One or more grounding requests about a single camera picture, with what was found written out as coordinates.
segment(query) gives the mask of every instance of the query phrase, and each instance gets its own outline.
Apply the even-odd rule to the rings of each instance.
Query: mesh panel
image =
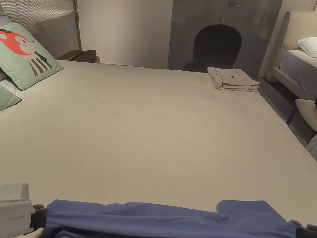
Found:
[[[73,0],[1,0],[1,5],[53,57],[79,49]]]

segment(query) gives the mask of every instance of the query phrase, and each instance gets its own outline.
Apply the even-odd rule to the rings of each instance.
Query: nightstand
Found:
[[[86,50],[86,51],[73,50],[55,59],[86,62],[86,63],[100,62],[100,58],[97,56],[97,53],[95,50]]]

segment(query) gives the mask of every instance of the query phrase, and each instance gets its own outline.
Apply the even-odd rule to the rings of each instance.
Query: pillow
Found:
[[[9,80],[7,80],[7,79],[1,79],[1,76],[0,76],[0,85],[2,86],[2,87],[4,87],[5,89],[7,89],[8,91],[10,91],[11,93],[13,93],[15,96],[17,96],[17,94],[16,94],[16,91],[18,90],[17,88],[16,88],[16,86],[13,84],[13,83],[11,83]]]
[[[0,86],[0,111],[21,102],[22,99]]]
[[[5,14],[0,14],[0,26],[6,25],[12,23],[11,18],[8,15]],[[6,78],[7,76],[5,76],[3,73],[0,72],[0,80]]]
[[[60,71],[63,67],[20,24],[0,27],[0,67],[20,90]]]
[[[306,54],[317,59],[317,37],[305,38],[299,40],[297,43]]]

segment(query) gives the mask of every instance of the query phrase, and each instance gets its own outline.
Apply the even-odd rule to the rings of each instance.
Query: green pillow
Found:
[[[63,67],[20,24],[0,26],[0,67],[25,90]]]
[[[0,85],[0,111],[21,102],[22,99],[15,96],[6,88]]]

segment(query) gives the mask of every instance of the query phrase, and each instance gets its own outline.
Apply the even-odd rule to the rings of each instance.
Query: chair backrest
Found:
[[[231,26],[212,25],[202,29],[194,42],[193,59],[217,60],[234,66],[242,45],[240,33]]]

